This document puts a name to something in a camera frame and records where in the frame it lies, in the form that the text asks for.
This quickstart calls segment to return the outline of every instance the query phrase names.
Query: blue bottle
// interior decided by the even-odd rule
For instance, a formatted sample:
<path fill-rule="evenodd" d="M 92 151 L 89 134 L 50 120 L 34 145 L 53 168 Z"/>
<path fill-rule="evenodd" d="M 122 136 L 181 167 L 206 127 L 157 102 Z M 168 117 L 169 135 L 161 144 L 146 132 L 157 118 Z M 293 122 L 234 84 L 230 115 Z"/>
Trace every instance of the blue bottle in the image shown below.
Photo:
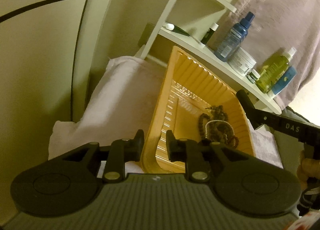
<path fill-rule="evenodd" d="M 254 18 L 254 14 L 249 12 L 240 23 L 236 23 L 227 36 L 221 42 L 214 54 L 222 61 L 226 62 L 233 52 L 238 48 L 243 39 L 248 35 L 248 29 Z"/>
<path fill-rule="evenodd" d="M 290 66 L 287 71 L 282 75 L 282 77 L 278 80 L 277 83 L 273 85 L 271 90 L 268 92 L 268 96 L 270 98 L 274 98 L 278 95 L 294 78 L 297 74 L 297 71 L 294 67 Z"/>

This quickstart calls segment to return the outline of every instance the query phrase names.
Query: pink towel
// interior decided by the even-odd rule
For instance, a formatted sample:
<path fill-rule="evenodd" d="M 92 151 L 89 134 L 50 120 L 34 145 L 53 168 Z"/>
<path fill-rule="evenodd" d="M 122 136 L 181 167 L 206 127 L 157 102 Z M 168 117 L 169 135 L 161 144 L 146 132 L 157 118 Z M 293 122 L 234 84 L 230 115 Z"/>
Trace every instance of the pink towel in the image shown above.
<path fill-rule="evenodd" d="M 123 56 L 109 61 L 78 123 L 57 121 L 49 142 L 49 159 L 88 142 L 100 146 L 132 139 L 138 129 L 145 137 L 160 92 L 164 71 L 144 60 Z M 133 162 L 127 172 L 140 172 Z"/>
<path fill-rule="evenodd" d="M 320 0 L 239 0 L 236 13 L 221 20 L 210 41 L 216 49 L 230 28 L 251 11 L 256 17 L 242 47 L 260 66 L 280 47 L 297 49 L 291 65 L 298 74 L 275 98 L 284 109 L 320 66 Z"/>

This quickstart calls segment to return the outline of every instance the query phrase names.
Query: metal rivet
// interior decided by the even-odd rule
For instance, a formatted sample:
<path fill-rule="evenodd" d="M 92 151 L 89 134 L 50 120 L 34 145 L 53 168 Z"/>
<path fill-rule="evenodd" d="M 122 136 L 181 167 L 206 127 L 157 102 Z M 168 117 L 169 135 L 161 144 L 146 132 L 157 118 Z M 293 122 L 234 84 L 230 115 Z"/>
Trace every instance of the metal rivet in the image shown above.
<path fill-rule="evenodd" d="M 115 180 L 120 178 L 120 174 L 116 171 L 110 171 L 104 174 L 104 177 L 109 180 Z"/>
<path fill-rule="evenodd" d="M 192 177 L 197 180 L 205 180 L 208 177 L 208 174 L 203 171 L 196 171 L 192 174 Z"/>

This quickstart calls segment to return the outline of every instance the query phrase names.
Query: orange tray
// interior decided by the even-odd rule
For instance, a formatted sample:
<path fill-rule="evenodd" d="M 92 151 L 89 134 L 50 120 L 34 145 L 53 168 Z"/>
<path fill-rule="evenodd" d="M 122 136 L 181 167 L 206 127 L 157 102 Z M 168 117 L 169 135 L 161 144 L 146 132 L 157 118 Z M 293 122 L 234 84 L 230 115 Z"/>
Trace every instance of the orange tray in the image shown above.
<path fill-rule="evenodd" d="M 198 120 L 210 106 L 223 105 L 235 136 L 237 149 L 255 155 L 247 119 L 236 92 L 205 66 L 177 46 L 173 47 L 160 95 L 141 155 L 145 173 L 183 173 L 184 163 L 170 162 L 165 143 L 167 130 L 177 139 L 200 141 Z"/>

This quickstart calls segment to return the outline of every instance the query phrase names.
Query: hand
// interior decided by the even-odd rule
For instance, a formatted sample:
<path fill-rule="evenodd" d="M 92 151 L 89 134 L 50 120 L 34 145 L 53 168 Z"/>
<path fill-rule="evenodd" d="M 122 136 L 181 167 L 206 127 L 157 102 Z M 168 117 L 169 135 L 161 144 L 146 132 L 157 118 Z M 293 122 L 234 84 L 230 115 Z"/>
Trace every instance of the hand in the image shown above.
<path fill-rule="evenodd" d="M 320 179 L 320 161 L 305 158 L 303 151 L 300 153 L 299 160 L 297 176 L 300 181 L 301 189 L 305 190 L 308 187 L 307 180 L 309 177 Z"/>

